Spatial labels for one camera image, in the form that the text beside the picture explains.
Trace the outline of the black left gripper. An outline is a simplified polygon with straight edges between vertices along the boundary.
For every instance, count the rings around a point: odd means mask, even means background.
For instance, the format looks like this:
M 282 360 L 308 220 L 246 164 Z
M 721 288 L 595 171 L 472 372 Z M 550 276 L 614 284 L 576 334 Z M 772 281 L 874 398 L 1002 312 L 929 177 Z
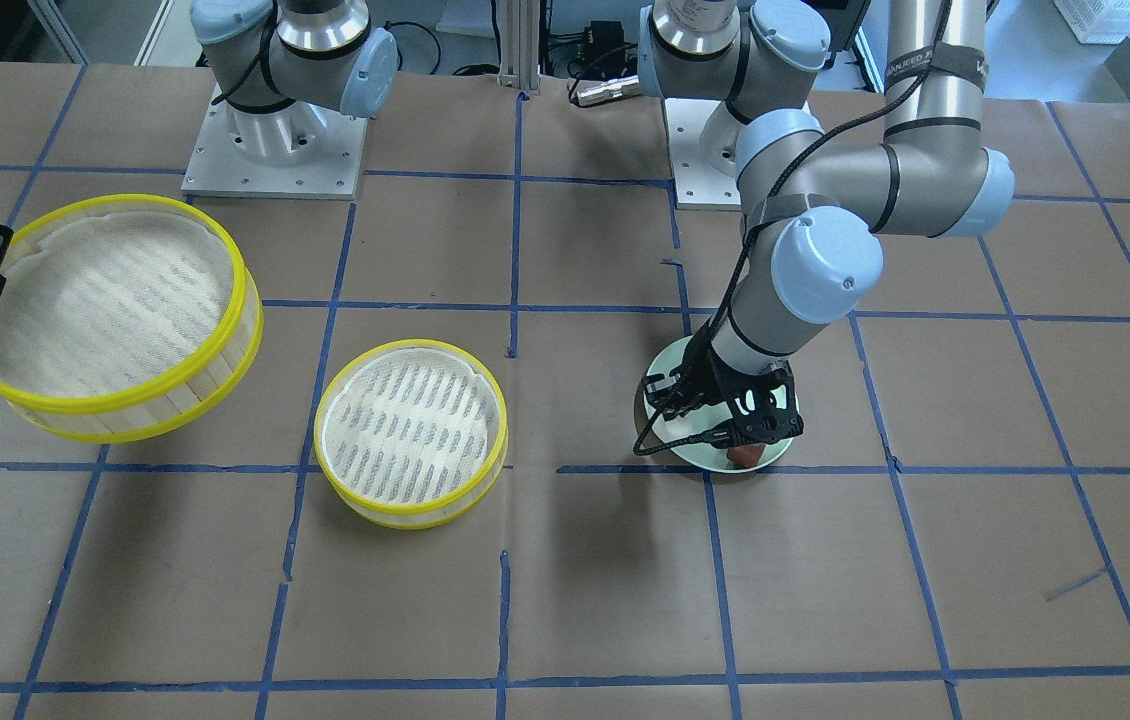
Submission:
M 749 375 L 688 345 L 669 345 L 649 364 L 643 409 L 643 436 L 657 448 L 785 448 L 805 432 L 788 361 Z

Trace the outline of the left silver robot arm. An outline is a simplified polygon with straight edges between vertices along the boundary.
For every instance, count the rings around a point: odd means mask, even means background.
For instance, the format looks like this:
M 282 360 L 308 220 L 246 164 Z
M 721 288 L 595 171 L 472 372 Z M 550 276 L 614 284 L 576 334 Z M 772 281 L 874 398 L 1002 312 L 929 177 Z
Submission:
M 831 29 L 803 1 L 657 1 L 642 12 L 638 81 L 664 99 L 716 99 L 740 129 L 731 151 L 740 254 L 715 314 L 673 368 L 644 378 L 661 450 L 776 445 L 802 433 L 790 356 L 857 309 L 883 274 L 880 234 L 977 236 L 1012 202 L 1003 151 L 981 140 L 986 5 L 894 1 L 885 104 L 831 129 L 806 109 Z M 877 144 L 843 140 L 884 119 Z

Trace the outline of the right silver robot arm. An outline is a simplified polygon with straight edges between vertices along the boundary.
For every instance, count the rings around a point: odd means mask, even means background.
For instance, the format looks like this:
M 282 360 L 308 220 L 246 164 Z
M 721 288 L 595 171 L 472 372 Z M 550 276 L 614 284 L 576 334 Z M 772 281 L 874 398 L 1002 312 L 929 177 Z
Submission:
M 195 1 L 189 19 L 245 193 L 259 170 L 312 167 L 336 115 L 377 115 L 399 68 L 395 37 L 364 1 Z

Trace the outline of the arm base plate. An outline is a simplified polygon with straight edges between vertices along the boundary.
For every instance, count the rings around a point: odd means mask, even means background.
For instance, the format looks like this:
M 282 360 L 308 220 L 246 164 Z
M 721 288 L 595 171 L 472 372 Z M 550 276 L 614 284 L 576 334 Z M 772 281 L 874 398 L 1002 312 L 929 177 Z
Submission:
M 788 137 L 824 135 L 808 109 L 775 109 L 740 123 L 725 102 L 664 99 L 676 206 L 683 210 L 751 210 L 798 149 Z
M 295 102 L 249 114 L 228 102 L 205 113 L 182 191 L 219 199 L 353 201 L 370 118 Z

